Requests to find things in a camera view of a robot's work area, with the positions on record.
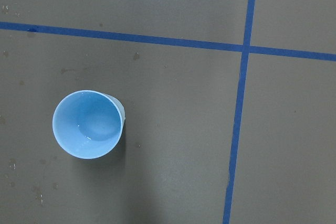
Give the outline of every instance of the water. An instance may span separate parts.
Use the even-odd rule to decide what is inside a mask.
[[[120,129],[120,119],[116,109],[110,113],[111,103],[104,100],[101,106],[91,106],[79,112],[80,133],[90,141],[105,141],[115,136]]]
[[[3,14],[8,14],[8,12],[9,12],[8,5],[3,5],[3,6],[2,6],[2,10],[1,10],[1,12],[2,12]]]
[[[16,169],[16,160],[14,158],[11,158],[8,163],[9,169],[15,170]]]

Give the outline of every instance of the floor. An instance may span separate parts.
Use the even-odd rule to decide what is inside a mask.
[[[334,0],[1,0],[0,223],[332,223]],[[55,107],[117,97],[107,155]]]

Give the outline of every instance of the floor stain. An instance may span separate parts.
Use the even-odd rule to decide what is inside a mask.
[[[43,206],[43,195],[40,186],[33,186],[31,189],[35,193],[35,200],[40,206]]]
[[[11,170],[15,170],[16,169],[16,160],[15,160],[15,158],[11,158],[9,160],[8,167]]]
[[[52,188],[53,188],[54,190],[57,190],[57,189],[58,189],[58,183],[54,182],[52,186],[53,186]]]
[[[8,12],[9,12],[8,5],[3,5],[2,8],[1,8],[1,12],[3,14],[8,14]]]
[[[61,69],[61,74],[64,74],[65,72],[68,72],[68,71],[75,71],[75,69],[74,68],[70,68],[70,69],[62,68]]]
[[[6,124],[6,119],[0,115],[0,124]]]
[[[136,52],[133,56],[133,60],[139,60],[140,59],[140,54]]]
[[[30,28],[30,29],[28,29],[27,32],[28,32],[28,33],[27,33],[27,37],[28,37],[28,38],[34,38],[34,37],[36,36],[36,32],[37,32],[37,30],[34,29],[34,28]]]

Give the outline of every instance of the blue plastic cup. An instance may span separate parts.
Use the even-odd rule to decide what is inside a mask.
[[[116,98],[92,90],[65,97],[56,107],[52,130],[58,144],[79,158],[97,158],[118,143],[125,110]]]

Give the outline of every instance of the blue tape line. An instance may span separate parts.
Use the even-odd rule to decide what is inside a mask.
[[[135,34],[122,34],[122,33],[112,33],[108,31],[84,30],[75,28],[54,27],[54,26],[38,26],[29,24],[0,22],[0,29],[33,31],[36,33],[45,33],[45,34],[59,34],[59,35],[69,35],[69,36],[78,36],[87,38],[113,39],[113,40],[142,42],[142,43],[159,44],[159,45],[204,48],[204,49],[235,51],[235,52],[243,51],[243,46],[236,44],[226,44],[219,42],[208,42],[208,41],[189,40],[189,39],[174,39],[174,38],[164,38],[164,37],[135,35]]]
[[[298,51],[298,50],[270,48],[270,47],[256,47],[256,46],[250,46],[250,52],[262,55],[277,55],[277,56],[287,56],[287,57],[304,58],[304,59],[336,61],[335,54],[326,54],[322,52],[308,52],[308,51]]]
[[[240,75],[239,75],[239,82],[238,82],[238,89],[237,89],[236,110],[235,110],[235,118],[234,118],[234,125],[233,125],[232,143],[231,143],[231,153],[230,153],[230,163],[229,163],[229,180],[228,180],[228,185],[226,187],[226,194],[225,194],[223,224],[229,224],[230,222],[234,182],[235,182],[235,175],[236,175],[240,124],[242,122],[241,115],[243,112],[248,55],[249,55],[251,34],[252,34],[254,6],[255,6],[255,0],[248,0],[247,10],[246,10],[245,32],[244,32],[244,44],[243,44],[244,49],[241,54],[242,59],[240,61]]]

